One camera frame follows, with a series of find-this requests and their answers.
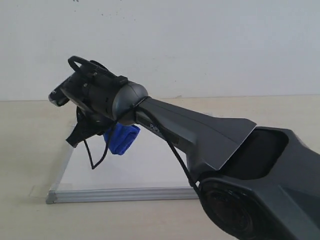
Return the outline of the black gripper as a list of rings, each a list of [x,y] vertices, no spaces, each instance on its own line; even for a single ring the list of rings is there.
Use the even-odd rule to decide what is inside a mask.
[[[76,105],[77,123],[66,138],[66,142],[73,148],[94,135],[102,135],[117,124],[108,99],[102,102],[76,99],[74,104]]]

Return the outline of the dark grey Piper robot arm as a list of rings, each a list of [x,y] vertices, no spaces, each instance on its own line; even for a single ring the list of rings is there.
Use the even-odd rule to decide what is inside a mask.
[[[151,98],[96,61],[68,59],[62,92],[77,106],[71,145],[141,125],[186,161],[180,165],[207,216],[240,240],[320,237],[320,155],[290,129],[213,117]]]

